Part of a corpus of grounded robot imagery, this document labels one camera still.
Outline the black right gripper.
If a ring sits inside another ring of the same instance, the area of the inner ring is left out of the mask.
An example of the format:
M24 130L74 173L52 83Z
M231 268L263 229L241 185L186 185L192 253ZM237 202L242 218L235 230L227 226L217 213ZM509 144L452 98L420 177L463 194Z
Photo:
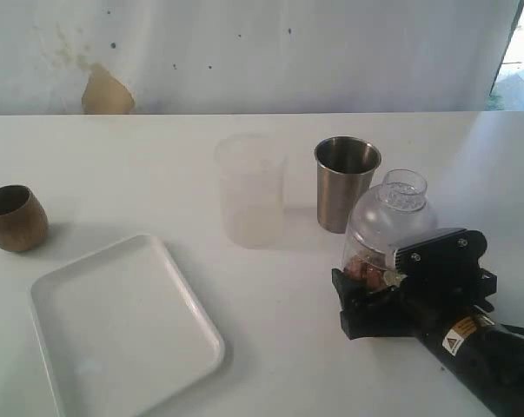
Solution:
M497 325L488 316L494 310L488 297L497 292L497 276L480 269L474 288L442 288L405 279L399 287L370 291L362 281L333 268L342 330L350 340L411 336L438 348L492 345Z

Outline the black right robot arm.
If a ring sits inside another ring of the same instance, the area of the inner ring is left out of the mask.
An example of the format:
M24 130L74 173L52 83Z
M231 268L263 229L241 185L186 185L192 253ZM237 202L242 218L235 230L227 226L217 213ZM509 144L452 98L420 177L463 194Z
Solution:
M430 268L370 292L335 268L332 282L350 340L415 338L494 415L524 416L524 328L488 317L488 271Z

